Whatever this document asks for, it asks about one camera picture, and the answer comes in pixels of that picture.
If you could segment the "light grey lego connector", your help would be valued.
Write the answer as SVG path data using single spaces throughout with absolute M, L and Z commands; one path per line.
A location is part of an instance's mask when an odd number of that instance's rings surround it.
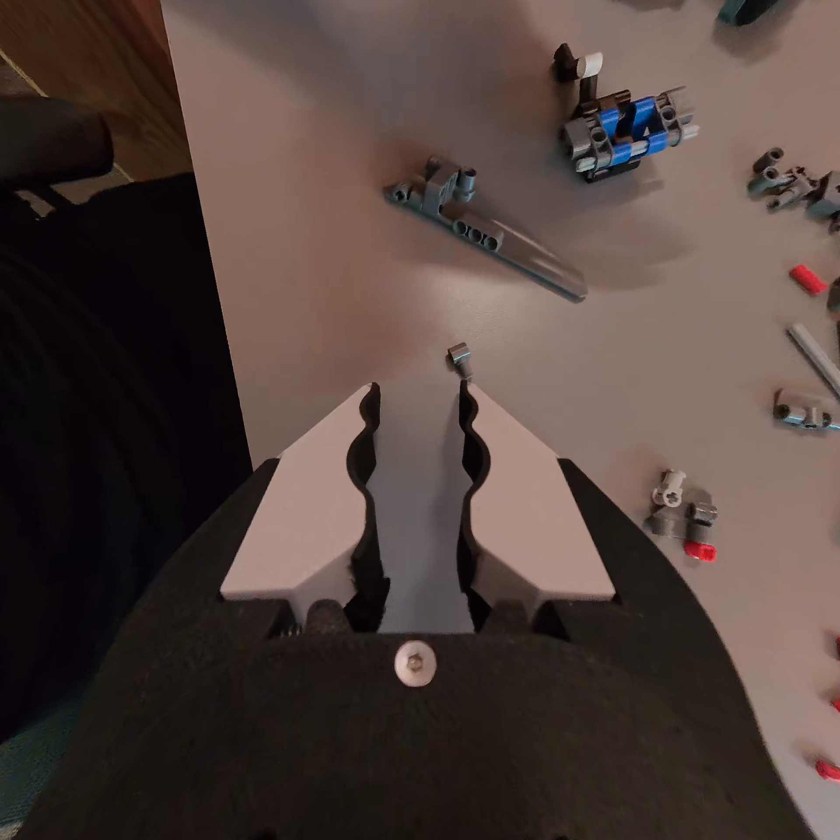
M 653 536 L 668 539 L 679 536 L 685 481 L 685 471 L 667 469 L 652 490 L 652 507 L 646 523 L 647 530 Z

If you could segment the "partly built lego car chassis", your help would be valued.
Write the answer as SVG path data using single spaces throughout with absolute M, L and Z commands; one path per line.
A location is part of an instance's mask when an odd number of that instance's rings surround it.
M 729 28 L 781 25 L 802 1 L 725 1 L 717 11 L 716 24 Z

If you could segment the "group of grey lego connectors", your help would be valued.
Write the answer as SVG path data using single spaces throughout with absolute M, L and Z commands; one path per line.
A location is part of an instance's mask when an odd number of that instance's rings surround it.
M 768 149 L 752 164 L 747 191 L 751 199 L 763 200 L 769 214 L 784 214 L 800 208 L 812 221 L 825 223 L 830 235 L 839 232 L 839 171 L 814 175 L 804 166 L 782 165 L 782 148 Z

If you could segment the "short grey lego beam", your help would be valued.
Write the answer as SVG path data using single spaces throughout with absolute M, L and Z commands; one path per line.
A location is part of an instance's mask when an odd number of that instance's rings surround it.
M 820 395 L 782 388 L 773 394 L 773 417 L 804 432 L 839 431 L 838 409 Z

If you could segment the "grey pointed lego panel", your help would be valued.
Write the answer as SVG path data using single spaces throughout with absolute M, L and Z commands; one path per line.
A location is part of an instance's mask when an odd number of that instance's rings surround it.
M 433 155 L 420 172 L 385 185 L 383 196 L 392 205 L 446 229 L 459 241 L 511 266 L 562 297 L 582 302 L 588 294 L 582 273 L 488 203 L 478 188 L 477 174 L 472 200 L 467 203 L 456 200 L 458 173 L 465 167 L 468 166 Z

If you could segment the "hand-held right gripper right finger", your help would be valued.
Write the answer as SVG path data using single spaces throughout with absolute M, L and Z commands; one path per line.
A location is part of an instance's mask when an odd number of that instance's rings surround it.
M 509 602 L 532 626 L 547 604 L 613 601 L 560 457 L 472 381 L 459 387 L 458 425 L 469 488 L 457 574 L 474 629 Z

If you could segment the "blue lego engine block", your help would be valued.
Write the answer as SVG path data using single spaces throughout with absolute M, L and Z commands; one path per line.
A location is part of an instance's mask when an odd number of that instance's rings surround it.
M 577 56 L 567 43 L 553 54 L 553 79 L 577 94 L 559 139 L 577 174 L 592 184 L 636 170 L 647 158 L 697 137 L 684 87 L 633 99 L 628 89 L 600 95 L 601 52 Z

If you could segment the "long grey lego axle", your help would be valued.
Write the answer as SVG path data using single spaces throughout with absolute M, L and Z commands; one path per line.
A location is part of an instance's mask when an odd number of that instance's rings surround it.
M 798 322 L 788 325 L 785 333 L 818 373 L 828 390 L 839 400 L 839 368 L 831 361 L 819 342 Z

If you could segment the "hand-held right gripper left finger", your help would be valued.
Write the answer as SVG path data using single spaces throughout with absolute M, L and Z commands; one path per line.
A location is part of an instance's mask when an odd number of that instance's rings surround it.
M 385 575 L 368 487 L 382 393 L 363 385 L 279 456 L 220 587 L 227 602 L 286 602 L 305 622 L 320 601 L 351 624 L 380 624 Z

